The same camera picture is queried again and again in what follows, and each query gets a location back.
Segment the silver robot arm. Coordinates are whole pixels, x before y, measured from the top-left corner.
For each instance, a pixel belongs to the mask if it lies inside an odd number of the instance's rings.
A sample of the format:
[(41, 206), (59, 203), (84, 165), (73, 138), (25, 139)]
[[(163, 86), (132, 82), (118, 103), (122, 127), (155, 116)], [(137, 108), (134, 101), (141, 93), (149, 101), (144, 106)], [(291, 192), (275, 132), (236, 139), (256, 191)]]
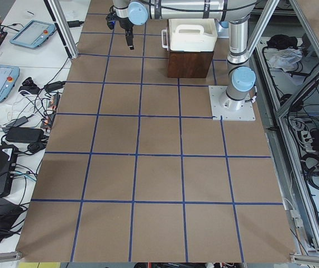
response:
[(106, 17), (107, 26), (113, 29), (118, 22), (124, 29), (127, 46), (134, 49), (133, 27), (149, 19), (217, 19), (228, 23), (229, 51), (227, 63), (229, 85), (219, 97), (220, 106), (230, 112), (244, 106), (245, 98), (254, 86), (249, 80), (247, 88), (239, 83), (245, 74), (253, 75), (248, 67), (248, 20), (255, 1), (113, 1)]

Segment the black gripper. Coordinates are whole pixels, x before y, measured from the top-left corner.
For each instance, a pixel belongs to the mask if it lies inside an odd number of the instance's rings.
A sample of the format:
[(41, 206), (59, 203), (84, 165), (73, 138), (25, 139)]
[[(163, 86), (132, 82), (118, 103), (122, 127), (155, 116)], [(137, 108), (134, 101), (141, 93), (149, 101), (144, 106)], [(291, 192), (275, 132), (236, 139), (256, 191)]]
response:
[(130, 22), (128, 18), (121, 18), (117, 15), (115, 8), (110, 7), (109, 14), (106, 16), (107, 26), (110, 30), (115, 28), (116, 24), (125, 30), (125, 38), (127, 46), (130, 50), (134, 49), (134, 35), (133, 26), (134, 24)]

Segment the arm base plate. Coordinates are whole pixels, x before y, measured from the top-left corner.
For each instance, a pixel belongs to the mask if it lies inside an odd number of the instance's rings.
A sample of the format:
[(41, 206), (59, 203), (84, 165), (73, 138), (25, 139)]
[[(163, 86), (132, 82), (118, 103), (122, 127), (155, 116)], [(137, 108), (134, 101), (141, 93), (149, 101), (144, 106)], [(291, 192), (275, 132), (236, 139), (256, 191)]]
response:
[(227, 86), (210, 85), (209, 97), (213, 120), (255, 121), (253, 103), (247, 94), (244, 100), (232, 100), (226, 94)]

